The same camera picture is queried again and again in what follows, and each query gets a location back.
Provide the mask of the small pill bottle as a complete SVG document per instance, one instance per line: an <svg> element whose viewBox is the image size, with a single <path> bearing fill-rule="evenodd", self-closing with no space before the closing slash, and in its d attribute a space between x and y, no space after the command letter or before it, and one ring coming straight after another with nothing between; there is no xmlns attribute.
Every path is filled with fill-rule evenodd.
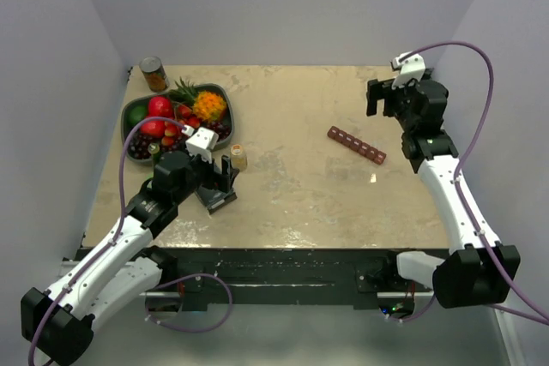
<svg viewBox="0 0 549 366"><path fill-rule="evenodd" d="M244 147L240 144L231 146L230 160L232 168L236 168L240 171L245 171L248 166L247 154Z"/></svg>

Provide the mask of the red weekly pill organizer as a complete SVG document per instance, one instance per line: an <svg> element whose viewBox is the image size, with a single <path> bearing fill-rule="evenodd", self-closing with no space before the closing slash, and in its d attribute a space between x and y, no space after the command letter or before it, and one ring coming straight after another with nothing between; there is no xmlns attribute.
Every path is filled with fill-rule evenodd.
<svg viewBox="0 0 549 366"><path fill-rule="evenodd" d="M386 160L386 153L373 147L372 145L360 140L359 138L348 134L335 126L329 128L327 137L341 145L351 149L353 152L370 160L376 165L382 165Z"/></svg>

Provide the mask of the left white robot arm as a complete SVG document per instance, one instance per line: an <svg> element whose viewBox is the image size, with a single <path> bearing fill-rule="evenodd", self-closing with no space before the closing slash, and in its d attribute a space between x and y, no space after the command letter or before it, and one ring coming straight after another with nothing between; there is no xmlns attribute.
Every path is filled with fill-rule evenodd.
<svg viewBox="0 0 549 366"><path fill-rule="evenodd" d="M156 288L181 282L175 259L152 242L178 215L179 205L198 189L231 193L238 170L186 152L163 155L138 194L122 204L122 215L95 248L45 291L21 299L21 334L31 344L27 361L41 351L49 363L71 365L95 332L126 303Z"/></svg>

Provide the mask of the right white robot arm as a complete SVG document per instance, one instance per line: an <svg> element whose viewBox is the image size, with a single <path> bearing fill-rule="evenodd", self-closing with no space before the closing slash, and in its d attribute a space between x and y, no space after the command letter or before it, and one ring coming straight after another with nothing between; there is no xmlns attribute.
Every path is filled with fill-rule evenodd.
<svg viewBox="0 0 549 366"><path fill-rule="evenodd" d="M428 188L449 240L442 260L421 251L401 252L382 271L384 285L402 291L412 281L431 290L446 309L503 302L521 257L504 245L476 205L465 177L458 171L459 154L443 130L449 92L433 80L410 81L394 88L390 80L369 81L366 114L377 104L401 125L401 147L413 171Z"/></svg>

